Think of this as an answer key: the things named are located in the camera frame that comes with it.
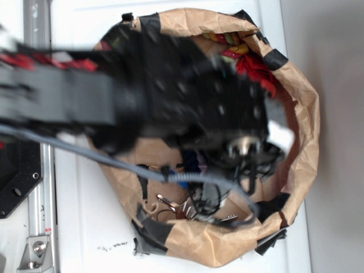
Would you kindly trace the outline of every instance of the red fabric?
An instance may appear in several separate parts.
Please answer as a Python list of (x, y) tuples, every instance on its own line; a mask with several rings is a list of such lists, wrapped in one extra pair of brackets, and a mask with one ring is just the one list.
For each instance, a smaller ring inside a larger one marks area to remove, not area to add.
[(15, 56), (0, 54), (0, 61), (4, 61), (7, 64), (22, 67), (24, 69), (35, 70), (33, 65), (34, 61), (24, 54), (16, 54)]
[(260, 82), (261, 86), (267, 89), (272, 97), (276, 93), (275, 84), (278, 80), (274, 77), (268, 66), (256, 54), (247, 53), (237, 63), (237, 71), (240, 75), (247, 74), (252, 81)]

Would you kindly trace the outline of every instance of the cable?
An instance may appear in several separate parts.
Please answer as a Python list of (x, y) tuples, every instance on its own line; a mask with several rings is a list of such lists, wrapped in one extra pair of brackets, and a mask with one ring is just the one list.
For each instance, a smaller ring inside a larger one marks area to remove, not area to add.
[(202, 173), (178, 173), (168, 176), (168, 181), (166, 181), (164, 175), (159, 172), (150, 171), (149, 169), (144, 169), (140, 166), (136, 166), (133, 164), (130, 164), (128, 162), (123, 162), (120, 160), (117, 160), (115, 158), (111, 158), (107, 155), (104, 155), (98, 151), (93, 151), (89, 148), (83, 148), (74, 144), (70, 144), (67, 142), (63, 142), (62, 140), (59, 140), (52, 136), (44, 136), (37, 134), (29, 129), (25, 128), (19, 128), (14, 127), (11, 125), (6, 124), (0, 124), (0, 134), (6, 134), (11, 135), (13, 137), (19, 138), (19, 139), (28, 139), (32, 140), (34, 142), (39, 143), (45, 143), (51, 146), (54, 146), (56, 148), (60, 148), (62, 150), (66, 150), (69, 152), (73, 152), (75, 154), (81, 155), (85, 158), (94, 160), (96, 162), (116, 167), (116, 168), (122, 168), (126, 169), (128, 171), (131, 171), (135, 174), (137, 174), (140, 177), (151, 179), (151, 180), (158, 180), (162, 182), (170, 182), (170, 183), (178, 183), (181, 181), (186, 182), (199, 182), (199, 183), (210, 183), (221, 187), (226, 187), (227, 185), (230, 186), (231, 190), (236, 191), (239, 193), (248, 203), (251, 211), (253, 212), (253, 217), (244, 220), (244, 221), (235, 221), (232, 223), (229, 223), (229, 225), (224, 226), (239, 226), (239, 225), (248, 225), (255, 221), (256, 216), (259, 214), (259, 207), (257, 204), (253, 202), (253, 200), (244, 192), (244, 190), (234, 183), (232, 180), (215, 177), (211, 175), (206, 175)]

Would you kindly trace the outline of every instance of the screw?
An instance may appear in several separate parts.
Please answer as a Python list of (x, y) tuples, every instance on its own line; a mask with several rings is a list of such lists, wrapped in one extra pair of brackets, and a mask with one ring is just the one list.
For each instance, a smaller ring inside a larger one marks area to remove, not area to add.
[(34, 245), (33, 245), (33, 250), (38, 255), (42, 255), (43, 253), (45, 253), (46, 248), (47, 248), (46, 244), (43, 242), (40, 242), (40, 241), (34, 243)]
[(28, 266), (27, 267), (29, 269), (33, 269), (33, 268), (37, 268), (37, 266), (38, 265), (36, 264), (36, 262), (28, 262)]

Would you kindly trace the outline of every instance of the paper bag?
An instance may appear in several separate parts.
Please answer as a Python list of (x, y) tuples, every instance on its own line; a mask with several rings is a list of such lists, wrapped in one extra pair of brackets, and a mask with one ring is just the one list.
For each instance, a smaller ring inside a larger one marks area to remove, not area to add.
[[(236, 229), (200, 221), (176, 220), (173, 213), (167, 211), (168, 206), (156, 199), (156, 194), (182, 203), (187, 198), (182, 187), (147, 181), (129, 171), (101, 166), (135, 229), (136, 251), (220, 267), (256, 249), (271, 237), (279, 237), (282, 229), (293, 224), (316, 177), (320, 110), (315, 89), (285, 56), (271, 47), (243, 10), (235, 15), (226, 15), (200, 9), (175, 9), (142, 16), (129, 24), (137, 31), (152, 27), (162, 34), (191, 37), (208, 56), (227, 49), (229, 45), (207, 39), (203, 34), (237, 33), (278, 80), (275, 99), (283, 103), (288, 125), (296, 135), (291, 152), (277, 172), (267, 181), (257, 179), (252, 199), (261, 208), (259, 219), (252, 225)], [(101, 48), (101, 43), (96, 45), (96, 49)], [(161, 139), (139, 139), (128, 157), (121, 159), (153, 170), (182, 163), (180, 151), (169, 148)], [(250, 209), (236, 193), (231, 192), (218, 213), (236, 214), (244, 219)]]

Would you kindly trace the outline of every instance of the small object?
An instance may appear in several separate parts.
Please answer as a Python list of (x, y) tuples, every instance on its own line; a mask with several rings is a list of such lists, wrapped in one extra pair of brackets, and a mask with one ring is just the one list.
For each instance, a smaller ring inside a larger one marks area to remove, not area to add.
[(232, 215), (229, 215), (225, 218), (221, 218), (219, 219), (220, 222), (225, 222), (225, 223), (230, 223), (230, 222), (233, 222), (235, 221), (236, 219), (238, 219), (238, 216), (235, 215), (235, 214), (232, 214)]
[(37, 268), (37, 264), (36, 262), (28, 262), (28, 269), (34, 269), (34, 268)]
[(240, 44), (240, 37), (237, 32), (232, 32), (231, 37), (233, 37), (233, 40), (234, 40), (234, 43), (236, 46)]
[(224, 34), (216, 34), (216, 37), (218, 39), (218, 41), (222, 44), (227, 44), (228, 41), (226, 40), (225, 38), (225, 35)]
[(34, 243), (33, 245), (33, 250), (35, 253), (37, 253), (37, 255), (44, 254), (46, 252), (46, 248), (47, 248), (46, 244), (40, 241)]
[(230, 57), (226, 57), (226, 56), (221, 56), (221, 58), (223, 59), (224, 62), (230, 64), (233, 63), (235, 60), (230, 58)]
[(209, 35), (207, 32), (202, 33), (202, 35), (203, 35), (205, 38), (209, 39), (209, 40), (211, 39), (210, 35)]
[(193, 219), (196, 215), (196, 210), (193, 206), (192, 199), (189, 197), (182, 204), (178, 204), (174, 201), (170, 201), (162, 195), (157, 195), (157, 199), (160, 202), (166, 203), (173, 212), (176, 213), (177, 219)]
[(242, 43), (242, 44), (236, 45), (235, 47), (230, 47), (229, 50), (233, 51), (235, 53), (244, 55), (249, 52), (249, 47), (246, 43)]
[(163, 197), (162, 195), (157, 195), (157, 199), (160, 202), (166, 203), (171, 208), (171, 210), (174, 213), (177, 214), (177, 219), (185, 219), (186, 218), (183, 211), (182, 211), (182, 209), (181, 209), (182, 205), (177, 204), (174, 201), (170, 201), (167, 198)]
[(213, 33), (213, 32), (209, 32), (209, 35), (210, 35), (210, 37), (211, 37), (211, 40), (213, 40), (213, 41), (215, 41), (215, 42), (219, 42), (218, 37), (216, 36), (216, 34), (215, 34), (215, 33)]
[(228, 44), (231, 44), (232, 46), (235, 45), (235, 42), (234, 42), (234, 39), (233, 39), (231, 33), (227, 32), (227, 33), (224, 34), (224, 36), (225, 36), (225, 39), (226, 39)]
[(233, 52), (233, 51), (231, 51), (229, 49), (222, 51), (221, 55), (225, 56), (225, 57), (232, 58), (234, 60), (239, 59), (242, 56), (240, 53)]

